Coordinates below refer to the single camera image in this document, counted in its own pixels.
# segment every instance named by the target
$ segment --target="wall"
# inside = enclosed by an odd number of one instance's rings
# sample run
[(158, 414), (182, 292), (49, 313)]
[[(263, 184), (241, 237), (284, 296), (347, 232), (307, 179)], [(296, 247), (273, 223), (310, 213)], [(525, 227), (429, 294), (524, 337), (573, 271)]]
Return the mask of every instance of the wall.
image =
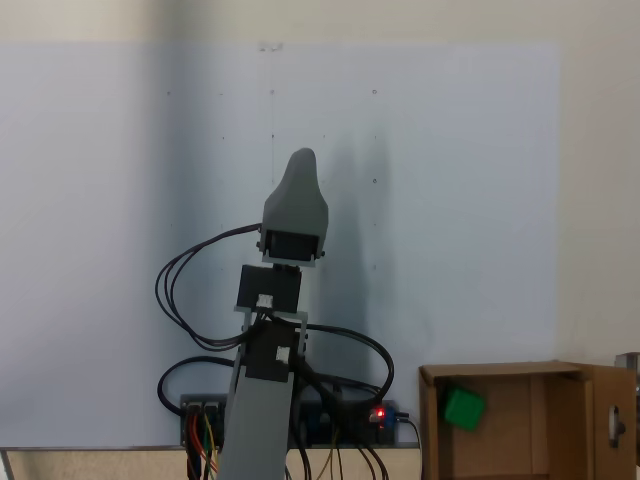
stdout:
[(526, 42), (563, 52), (558, 354), (640, 343), (640, 4), (633, 0), (0, 1), (4, 41)]

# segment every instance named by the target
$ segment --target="box flap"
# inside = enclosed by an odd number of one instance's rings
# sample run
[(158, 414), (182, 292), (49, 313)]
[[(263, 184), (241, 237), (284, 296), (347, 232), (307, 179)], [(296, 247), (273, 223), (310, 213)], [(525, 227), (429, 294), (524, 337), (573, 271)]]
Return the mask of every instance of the box flap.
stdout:
[(530, 375), (534, 373), (579, 372), (577, 366), (564, 362), (487, 363), (460, 365), (425, 365), (420, 374), (428, 383), (437, 377), (471, 377), (493, 375)]
[[(593, 434), (596, 480), (636, 478), (636, 373), (633, 370), (595, 365), (577, 365), (593, 382)], [(616, 435), (612, 409), (617, 407)]]

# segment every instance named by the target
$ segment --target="green cube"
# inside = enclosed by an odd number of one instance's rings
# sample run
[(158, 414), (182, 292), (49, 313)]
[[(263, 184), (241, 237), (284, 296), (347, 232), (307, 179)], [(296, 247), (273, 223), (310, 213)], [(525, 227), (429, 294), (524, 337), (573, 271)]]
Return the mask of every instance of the green cube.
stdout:
[(473, 431), (484, 413), (486, 402), (480, 395), (453, 387), (447, 394), (444, 419), (464, 430)]

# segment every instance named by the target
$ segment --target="cardboard box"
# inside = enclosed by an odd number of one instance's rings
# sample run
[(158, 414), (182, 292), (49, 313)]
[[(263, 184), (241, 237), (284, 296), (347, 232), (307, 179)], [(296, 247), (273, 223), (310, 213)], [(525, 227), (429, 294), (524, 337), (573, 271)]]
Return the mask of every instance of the cardboard box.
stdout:
[[(452, 384), (486, 401), (473, 432), (438, 413)], [(630, 370), (563, 362), (421, 367), (425, 479), (633, 480), (635, 385)]]

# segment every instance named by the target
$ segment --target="wire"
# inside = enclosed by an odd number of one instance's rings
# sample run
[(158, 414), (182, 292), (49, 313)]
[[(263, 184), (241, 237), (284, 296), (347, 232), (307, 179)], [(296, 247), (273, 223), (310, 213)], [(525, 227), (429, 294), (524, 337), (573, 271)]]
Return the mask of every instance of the wire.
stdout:
[(333, 450), (336, 448), (336, 442), (338, 441), (339, 434), (340, 429), (337, 429), (336, 433), (333, 435), (333, 441), (331, 442), (331, 455), (329, 455), (329, 474), (331, 476), (331, 480), (333, 480)]
[[(156, 295), (156, 300), (158, 302), (158, 305), (160, 305), (160, 308), (162, 309), (162, 311), (173, 322), (175, 322), (183, 330), (187, 331), (187, 333), (189, 333), (191, 338), (201, 348), (204, 348), (204, 349), (209, 350), (209, 351), (214, 351), (214, 352), (222, 352), (222, 351), (230, 350), (232, 348), (237, 347), (242, 342), (244, 342), (246, 339), (248, 339), (251, 336), (255, 335), (257, 332), (253, 331), (252, 328), (249, 328), (249, 329), (247, 329), (247, 331), (241, 333), (240, 335), (236, 335), (235, 337), (230, 337), (230, 338), (226, 338), (226, 339), (212, 339), (212, 338), (207, 338), (207, 337), (204, 337), (202, 335), (199, 335), (198, 333), (196, 333), (193, 330), (193, 328), (191, 328), (189, 323), (187, 323), (187, 321), (180, 315), (180, 312), (178, 311), (178, 308), (177, 308), (176, 303), (175, 303), (175, 298), (174, 298), (174, 287), (175, 287), (176, 281), (177, 281), (180, 273), (184, 269), (184, 267), (187, 265), (187, 263), (189, 263), (189, 261), (191, 261), (191, 259), (198, 252), (200, 252), (203, 248), (205, 248), (205, 247), (207, 247), (209, 245), (212, 245), (213, 243), (216, 243), (217, 241), (222, 240), (223, 238), (227, 238), (227, 237), (231, 237), (231, 236), (234, 236), (234, 235), (240, 235), (240, 234), (243, 234), (243, 233), (248, 233), (248, 232), (253, 232), (253, 231), (259, 230), (260, 227), (261, 227), (260, 223), (256, 223), (256, 224), (253, 224), (253, 225), (247, 225), (246, 227), (240, 227), (240, 228), (236, 228), (236, 229), (229, 230), (227, 232), (221, 233), (220, 235), (217, 235), (217, 236), (215, 236), (215, 237), (213, 237), (213, 238), (211, 238), (209, 240), (206, 240), (206, 241), (204, 241), (202, 243), (199, 243), (198, 245), (195, 245), (195, 246), (191, 247), (190, 249), (188, 249), (185, 252), (181, 253), (177, 257), (173, 258), (169, 263), (167, 263), (162, 268), (162, 270), (160, 270), (160, 273), (158, 274), (158, 277), (156, 278), (155, 295)], [(180, 265), (180, 267), (176, 271), (175, 275), (173, 276), (173, 280), (171, 281), (171, 288), (169, 288), (169, 278), (170, 278), (171, 271), (173, 270), (173, 268), (184, 257), (187, 257), (187, 258), (186, 258), (186, 260), (184, 260), (184, 262), (182, 262), (182, 264)], [(165, 304), (160, 299), (160, 293), (159, 293), (160, 281), (162, 280), (163, 275), (164, 275), (164, 282), (163, 282), (164, 283), (164, 297), (165, 297), (165, 302), (166, 302), (167, 306), (165, 306)]]
[(376, 471), (373, 468), (373, 465), (371, 464), (371, 460), (369, 460), (369, 457), (367, 457), (367, 454), (364, 453), (364, 451), (360, 448), (360, 447), (356, 447), (358, 449), (358, 451), (360, 452), (360, 454), (362, 455), (362, 457), (365, 459), (365, 461), (367, 462), (367, 465), (369, 465), (369, 470), (371, 470), (371, 476), (373, 477), (373, 480), (376, 480)]
[(204, 414), (204, 423), (207, 425), (207, 430), (209, 431), (209, 438), (211, 439), (211, 449), (213, 450), (215, 464), (216, 466), (218, 466), (218, 451), (216, 450), (216, 442), (213, 439), (213, 430), (211, 430), (211, 424), (209, 423), (209, 419), (207, 418), (206, 412)]
[[(273, 316), (271, 314), (268, 314), (268, 317), (273, 322), (280, 323), (282, 325), (287, 325), (287, 326), (289, 326), (291, 328), (298, 328), (300, 326), (300, 324), (298, 324), (298, 323), (289, 322), (287, 320), (283, 320), (282, 318), (275, 317), (275, 316)], [(317, 331), (320, 331), (320, 332), (331, 333), (331, 334), (334, 334), (334, 335), (339, 335), (339, 336), (342, 336), (342, 337), (351, 338), (352, 340), (356, 340), (357, 342), (363, 343), (364, 345), (367, 345), (368, 347), (371, 347), (373, 350), (375, 350), (383, 358), (383, 360), (387, 364), (387, 368), (388, 368), (387, 379), (385, 380), (384, 384), (377, 391), (377, 393), (375, 395), (373, 395), (371, 398), (366, 399), (366, 400), (362, 400), (362, 401), (359, 401), (359, 402), (355, 402), (350, 406), (350, 408), (353, 409), (353, 410), (370, 409), (370, 408), (373, 408), (373, 407), (379, 405), (380, 402), (382, 402), (382, 399), (384, 398), (384, 396), (389, 391), (389, 388), (391, 388), (391, 384), (393, 383), (394, 365), (393, 365), (393, 359), (391, 358), (391, 355), (389, 354), (389, 352), (380, 343), (378, 343), (377, 341), (373, 340), (372, 338), (367, 337), (366, 335), (358, 333), (358, 332), (356, 332), (354, 330), (349, 330), (348, 328), (332, 327), (332, 326), (328, 326), (328, 325), (317, 325), (317, 324), (313, 324), (313, 323), (307, 323), (307, 330), (317, 330)], [(311, 382), (309, 381), (309, 378), (307, 378), (307, 376), (313, 376), (314, 379), (315, 379), (316, 386), (319, 386), (319, 388), (324, 390), (324, 392), (329, 397), (333, 397), (335, 399), (335, 396), (322, 386), (322, 384), (321, 384), (322, 380), (318, 377), (318, 374), (316, 374), (315, 372), (313, 372), (313, 370), (311, 370), (311, 368), (306, 364), (304, 359), (302, 359), (301, 361), (298, 361), (298, 362), (294, 361), (294, 365), (298, 366), (299, 368), (302, 368), (303, 370), (306, 370), (304, 374), (301, 371), (300, 375), (307, 381), (307, 383), (309, 383), (311, 385)]]
[(420, 438), (420, 432), (416, 424), (410, 418), (398, 418), (397, 421), (399, 423), (408, 423), (413, 427), (414, 432), (416, 432), (416, 438), (418, 439), (418, 448), (420, 449), (420, 478), (423, 476), (424, 466), (422, 464), (423, 452), (422, 452), (422, 439)]
[(331, 440), (331, 450), (329, 450), (329, 455), (327, 456), (327, 460), (324, 462), (324, 467), (322, 467), (322, 470), (320, 470), (320, 474), (316, 477), (316, 480), (320, 480), (320, 477), (322, 477), (322, 474), (327, 469), (327, 466), (329, 465), (329, 463), (331, 463), (331, 459), (333, 458), (333, 449), (336, 445), (339, 431), (340, 430), (336, 430), (336, 433), (333, 435), (333, 439)]
[[(355, 431), (349, 425), (347, 419), (352, 411), (346, 409), (344, 407), (344, 404), (340, 400), (338, 400), (333, 393), (324, 388), (322, 383), (318, 380), (317, 374), (306, 363), (304, 358), (292, 355), (290, 360), (294, 371), (296, 371), (297, 374), (300, 375), (300, 377), (302, 377), (320, 394), (322, 404), (327, 413), (334, 420), (334, 422), (345, 431), (347, 436), (352, 438), (355, 445), (362, 445), (367, 449), (367, 451), (371, 454), (371, 456), (375, 459), (378, 466), (380, 467), (380, 471), (382, 472), (382, 480), (387, 480), (389, 478), (389, 473), (387, 472), (384, 462), (382, 461), (380, 456), (371, 448), (371, 446), (367, 444), (367, 442), (357, 433), (357, 431)], [(370, 402), (370, 400), (358, 402), (358, 405), (368, 405), (368, 402)]]
[(187, 476), (190, 480), (198, 480), (199, 475), (196, 474), (196, 470), (195, 467), (193, 466), (193, 461), (192, 461), (192, 457), (193, 457), (193, 449), (192, 449), (192, 445), (191, 445), (191, 430), (190, 430), (190, 423), (191, 422), (191, 415), (187, 416), (187, 419), (184, 423), (184, 445), (185, 445), (185, 450), (187, 452)]
[(359, 380), (352, 380), (350, 378), (339, 377), (337, 375), (327, 375), (324, 373), (318, 373), (317, 375), (322, 383), (328, 383), (334, 387), (353, 388), (355, 390), (369, 392), (372, 395), (376, 395), (380, 391), (380, 387), (370, 385)]
[(340, 480), (344, 480), (342, 476), (342, 455), (340, 455), (340, 449), (336, 447), (336, 452), (338, 452), (338, 465), (340, 466)]
[(302, 459), (302, 467), (304, 470), (304, 478), (305, 480), (313, 480), (311, 476), (311, 464), (309, 463), (309, 457), (307, 456), (307, 451), (304, 449), (302, 445), (302, 441), (300, 440), (300, 434), (296, 430), (293, 425), (293, 419), (289, 418), (289, 429), (291, 431), (291, 435), (293, 436), (293, 440), (298, 447), (298, 451), (300, 452), (300, 458)]
[(187, 456), (187, 466), (189, 467), (189, 470), (191, 471), (191, 476), (192, 476), (193, 480), (198, 480), (198, 475), (196, 474), (196, 471), (193, 468), (193, 462), (191, 462), (191, 457), (189, 457), (189, 456)]
[[(193, 442), (193, 445), (195, 446), (196, 451), (200, 454), (200, 456), (206, 462), (207, 455), (204, 451), (204, 448), (202, 447), (202, 444), (200, 443), (200, 439), (198, 438), (197, 422), (198, 422), (198, 416), (194, 415), (191, 420), (191, 441)], [(218, 467), (215, 464), (211, 465), (211, 468), (213, 469), (214, 472), (218, 473)]]
[(164, 394), (164, 382), (167, 376), (171, 372), (173, 372), (176, 368), (182, 367), (183, 365), (188, 365), (190, 363), (214, 363), (216, 365), (222, 365), (224, 367), (233, 367), (233, 360), (229, 360), (228, 358), (209, 357), (209, 356), (203, 355), (203, 356), (191, 357), (185, 360), (181, 360), (175, 365), (171, 366), (169, 370), (164, 372), (162, 374), (162, 377), (160, 377), (160, 380), (158, 381), (158, 388), (157, 388), (158, 398), (160, 399), (160, 402), (162, 403), (162, 405), (164, 405), (164, 407), (167, 410), (169, 410), (171, 413), (174, 413), (180, 417), (185, 417), (187, 415), (187, 412), (179, 408), (177, 405), (174, 405), (167, 399), (166, 395)]
[(212, 470), (211, 470), (211, 449), (209, 448), (209, 442), (207, 441), (207, 439), (208, 439), (208, 437), (207, 437), (207, 434), (205, 432), (203, 447), (204, 447), (204, 452), (206, 454), (206, 457), (204, 459), (204, 476), (203, 476), (203, 480), (208, 480), (209, 479), (209, 473), (212, 472)]

